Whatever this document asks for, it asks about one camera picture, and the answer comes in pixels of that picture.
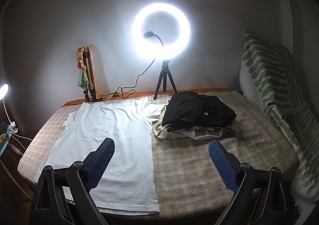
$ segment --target pillow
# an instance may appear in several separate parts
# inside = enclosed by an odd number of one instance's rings
[[[318,200],[319,123],[304,100],[289,50],[245,32],[240,86],[244,96],[264,111],[298,154],[294,191]]]

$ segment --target white t-shirt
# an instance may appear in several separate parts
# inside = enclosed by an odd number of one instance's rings
[[[39,180],[46,165],[59,169],[83,161],[109,137],[114,140],[115,152],[98,186],[90,191],[95,204],[104,212],[159,212],[152,123],[158,120],[163,107],[150,104],[147,97],[120,103],[83,103],[69,115],[65,130],[45,157],[34,181]],[[69,188],[64,188],[64,193],[66,199],[73,200]]]

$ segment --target plaid blanket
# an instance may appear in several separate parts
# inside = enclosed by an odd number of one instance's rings
[[[297,156],[272,123],[257,110],[253,103],[236,91],[206,93],[218,96],[236,113],[235,125],[240,133],[225,133],[221,143],[240,162],[248,162],[256,169],[280,168],[285,179],[292,179]],[[162,95],[149,101],[168,103],[171,96]],[[20,160],[18,171],[33,182],[37,169],[45,155],[63,131],[62,124],[70,112],[80,105],[62,107],[46,122]],[[155,190],[160,213],[140,216],[146,219],[169,219],[220,211],[232,197],[208,155],[211,140],[176,138],[167,132],[152,136]]]

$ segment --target blue gripper pad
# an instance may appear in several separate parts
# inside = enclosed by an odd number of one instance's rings
[[[215,141],[209,144],[208,153],[226,188],[236,193],[238,191],[237,172]]]
[[[84,187],[89,192],[98,186],[115,150],[114,140],[106,138],[96,151],[91,152],[83,161],[87,166]]]

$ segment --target glowing ring light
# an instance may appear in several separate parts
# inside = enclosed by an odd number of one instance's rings
[[[142,33],[142,25],[145,18],[149,14],[157,11],[165,11],[172,14],[177,19],[180,27],[180,36],[178,37],[178,40],[173,44],[164,44],[164,48],[160,44],[154,44],[147,39],[144,39]],[[137,52],[141,56],[163,60],[172,58],[183,51],[189,40],[190,27],[186,16],[178,8],[166,3],[155,3],[142,9],[135,17],[132,34]]]

